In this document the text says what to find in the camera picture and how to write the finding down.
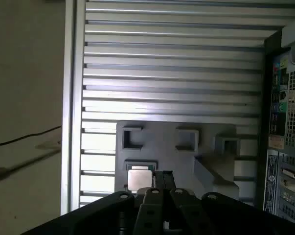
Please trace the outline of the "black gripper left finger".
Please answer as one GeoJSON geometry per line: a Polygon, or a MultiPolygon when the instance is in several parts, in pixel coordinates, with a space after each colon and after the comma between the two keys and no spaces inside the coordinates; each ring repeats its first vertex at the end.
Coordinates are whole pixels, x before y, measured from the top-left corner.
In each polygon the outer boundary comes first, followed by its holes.
{"type": "Polygon", "coordinates": [[[136,195],[118,191],[26,232],[27,235],[160,235],[163,233],[164,176],[136,195]]]}

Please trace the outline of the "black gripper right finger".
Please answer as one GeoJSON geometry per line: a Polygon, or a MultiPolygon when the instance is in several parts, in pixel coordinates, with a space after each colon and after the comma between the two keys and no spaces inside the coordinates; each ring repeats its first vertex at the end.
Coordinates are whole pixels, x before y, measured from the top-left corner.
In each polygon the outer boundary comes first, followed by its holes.
{"type": "Polygon", "coordinates": [[[172,171],[163,178],[176,208],[174,225],[185,235],[295,235],[293,222],[217,192],[199,199],[176,187],[172,171]]]}

